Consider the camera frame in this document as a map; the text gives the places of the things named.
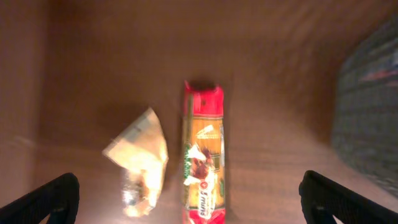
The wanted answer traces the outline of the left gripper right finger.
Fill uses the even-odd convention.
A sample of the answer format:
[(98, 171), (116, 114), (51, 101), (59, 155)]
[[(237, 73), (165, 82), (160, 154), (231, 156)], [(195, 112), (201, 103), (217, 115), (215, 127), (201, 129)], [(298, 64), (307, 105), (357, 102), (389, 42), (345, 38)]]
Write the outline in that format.
[(397, 213), (308, 170), (299, 185), (302, 212), (308, 224), (397, 223)]

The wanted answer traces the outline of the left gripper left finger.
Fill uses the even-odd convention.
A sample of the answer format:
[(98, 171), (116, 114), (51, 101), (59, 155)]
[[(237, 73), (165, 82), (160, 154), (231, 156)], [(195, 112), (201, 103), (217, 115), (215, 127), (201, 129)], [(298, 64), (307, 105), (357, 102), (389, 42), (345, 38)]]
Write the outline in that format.
[(80, 185), (65, 173), (1, 208), (1, 223), (74, 224), (78, 213)]

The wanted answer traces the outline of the clear bag of rice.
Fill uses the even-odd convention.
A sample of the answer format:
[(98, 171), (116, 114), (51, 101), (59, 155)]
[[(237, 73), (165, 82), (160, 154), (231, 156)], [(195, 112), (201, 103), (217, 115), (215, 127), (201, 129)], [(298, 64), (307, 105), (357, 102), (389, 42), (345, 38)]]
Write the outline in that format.
[(103, 155), (123, 168), (123, 212), (129, 217), (148, 215), (161, 194), (169, 159), (154, 110), (148, 108), (103, 150)]

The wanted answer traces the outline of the grey plastic basket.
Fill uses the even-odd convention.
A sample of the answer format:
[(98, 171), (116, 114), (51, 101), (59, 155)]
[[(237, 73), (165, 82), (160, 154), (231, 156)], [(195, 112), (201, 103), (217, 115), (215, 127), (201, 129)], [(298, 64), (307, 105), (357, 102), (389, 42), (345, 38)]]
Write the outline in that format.
[(331, 144), (346, 164), (397, 196), (397, 16), (343, 63)]

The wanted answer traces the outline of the red spaghetti packet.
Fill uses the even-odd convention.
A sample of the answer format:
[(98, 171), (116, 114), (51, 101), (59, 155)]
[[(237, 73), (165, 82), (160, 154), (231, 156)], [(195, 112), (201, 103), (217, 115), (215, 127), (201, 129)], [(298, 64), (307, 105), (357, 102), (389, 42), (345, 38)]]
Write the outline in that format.
[(224, 91), (185, 82), (183, 106), (183, 222), (224, 224), (226, 180)]

